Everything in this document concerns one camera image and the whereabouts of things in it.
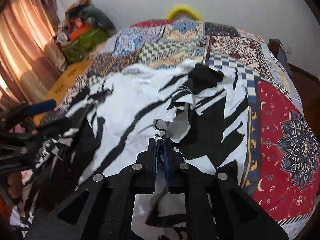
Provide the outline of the black and white shirt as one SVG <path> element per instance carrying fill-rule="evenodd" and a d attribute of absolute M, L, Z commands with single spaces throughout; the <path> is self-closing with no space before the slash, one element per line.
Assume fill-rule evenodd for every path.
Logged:
<path fill-rule="evenodd" d="M 65 116 L 19 134 L 35 158 L 16 207 L 21 239 L 231 239 L 247 152 L 252 72 L 235 59 L 170 69 L 136 63 L 102 77 Z M 156 143 L 156 187 L 137 194 L 139 153 Z M 184 163 L 169 193 L 163 146 Z"/>

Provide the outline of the pink curtain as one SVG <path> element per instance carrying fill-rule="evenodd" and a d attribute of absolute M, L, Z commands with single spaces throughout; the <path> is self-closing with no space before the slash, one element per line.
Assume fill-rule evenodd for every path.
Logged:
<path fill-rule="evenodd" d="M 56 0 L 2 0 L 1 109 L 42 101 L 66 66 Z"/>

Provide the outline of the green fabric storage bin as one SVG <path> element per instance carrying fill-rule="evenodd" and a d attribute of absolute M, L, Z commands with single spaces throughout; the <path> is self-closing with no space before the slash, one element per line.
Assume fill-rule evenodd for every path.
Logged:
<path fill-rule="evenodd" d="M 109 38 L 106 30 L 95 28 L 77 37 L 68 45 L 62 46 L 61 50 L 68 64 L 82 61 L 86 55 L 97 45 Z"/>

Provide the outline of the orange box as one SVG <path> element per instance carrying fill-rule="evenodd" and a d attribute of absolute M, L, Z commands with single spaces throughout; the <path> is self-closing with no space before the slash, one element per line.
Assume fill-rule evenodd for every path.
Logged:
<path fill-rule="evenodd" d="M 71 40 L 71 41 L 74 41 L 76 40 L 79 36 L 83 35 L 84 33 L 90 31 L 92 28 L 91 28 L 91 25 L 90 24 L 86 24 L 86 25 L 83 25 L 81 28 L 79 29 L 76 29 L 75 31 L 71 32 L 69 35 L 68 35 L 68 38 Z"/>

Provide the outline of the brown bag on pile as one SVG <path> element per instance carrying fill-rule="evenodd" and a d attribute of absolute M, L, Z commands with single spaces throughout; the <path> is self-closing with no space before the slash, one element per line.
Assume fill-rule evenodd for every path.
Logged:
<path fill-rule="evenodd" d="M 89 7 L 93 3 L 91 0 L 77 0 L 75 3 L 73 3 L 66 11 L 65 11 L 65 16 L 69 15 L 69 13 L 78 7 Z"/>

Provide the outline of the patchwork patterned bedspread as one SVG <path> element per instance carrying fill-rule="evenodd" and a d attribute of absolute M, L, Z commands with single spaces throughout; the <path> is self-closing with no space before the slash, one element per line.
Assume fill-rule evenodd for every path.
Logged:
<path fill-rule="evenodd" d="M 58 106 L 26 239 L 295 239 L 319 142 L 263 39 L 148 21 L 106 41 Z"/>

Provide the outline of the grey cloth on chair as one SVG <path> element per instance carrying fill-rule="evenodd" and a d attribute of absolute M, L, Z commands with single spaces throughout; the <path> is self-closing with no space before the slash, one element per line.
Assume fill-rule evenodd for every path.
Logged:
<path fill-rule="evenodd" d="M 280 64 L 284 67 L 289 76 L 292 76 L 292 69 L 287 62 L 287 55 L 285 48 L 279 39 L 269 39 L 268 48 L 271 53 L 276 57 Z"/>

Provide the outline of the yellow curved headrest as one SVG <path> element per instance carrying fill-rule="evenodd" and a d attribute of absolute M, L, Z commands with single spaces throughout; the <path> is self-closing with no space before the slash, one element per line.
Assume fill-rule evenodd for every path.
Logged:
<path fill-rule="evenodd" d="M 166 16 L 166 20 L 177 20 L 186 17 L 195 21 L 204 21 L 204 18 L 193 7 L 187 4 L 177 4 L 173 6 Z"/>

